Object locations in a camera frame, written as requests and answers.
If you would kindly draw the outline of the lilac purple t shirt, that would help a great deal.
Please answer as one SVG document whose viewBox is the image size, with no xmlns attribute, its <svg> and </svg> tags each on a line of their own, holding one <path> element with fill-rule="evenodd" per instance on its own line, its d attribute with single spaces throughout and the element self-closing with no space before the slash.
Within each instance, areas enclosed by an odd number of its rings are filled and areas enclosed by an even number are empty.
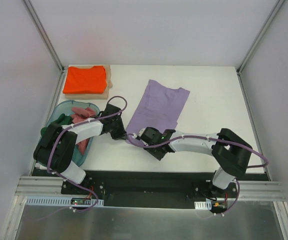
<svg viewBox="0 0 288 240">
<path fill-rule="evenodd" d="M 138 134 L 147 127 L 161 133 L 166 129 L 175 129 L 189 95 L 190 91 L 182 87 L 168 88 L 150 79 L 126 132 Z"/>
</svg>

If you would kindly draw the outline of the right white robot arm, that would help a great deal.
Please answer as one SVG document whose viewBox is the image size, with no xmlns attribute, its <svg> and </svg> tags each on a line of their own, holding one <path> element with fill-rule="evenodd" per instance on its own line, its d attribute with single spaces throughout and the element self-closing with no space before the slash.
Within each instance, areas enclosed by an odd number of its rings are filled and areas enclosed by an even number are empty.
<svg viewBox="0 0 288 240">
<path fill-rule="evenodd" d="M 176 152 L 192 152 L 214 157 L 219 168 L 203 191 L 204 196 L 210 199 L 221 197 L 235 178 L 245 175 L 253 149 L 228 128 L 222 128 L 219 133 L 198 135 L 175 129 L 166 129 L 161 133 L 156 128 L 146 127 L 140 131 L 136 139 L 159 161 L 167 153 Z"/>
</svg>

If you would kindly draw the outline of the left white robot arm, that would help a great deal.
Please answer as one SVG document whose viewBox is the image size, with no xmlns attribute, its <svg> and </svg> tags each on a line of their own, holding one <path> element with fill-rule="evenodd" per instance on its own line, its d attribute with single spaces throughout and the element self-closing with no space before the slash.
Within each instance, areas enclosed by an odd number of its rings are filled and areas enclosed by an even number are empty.
<svg viewBox="0 0 288 240">
<path fill-rule="evenodd" d="M 51 123 L 39 140 L 33 158 L 54 174 L 59 174 L 72 183 L 72 188 L 83 195 L 89 191 L 87 173 L 73 162 L 78 143 L 103 134 L 110 134 L 113 140 L 122 140 L 126 131 L 122 121 L 122 109 L 108 103 L 98 116 L 70 125 Z"/>
</svg>

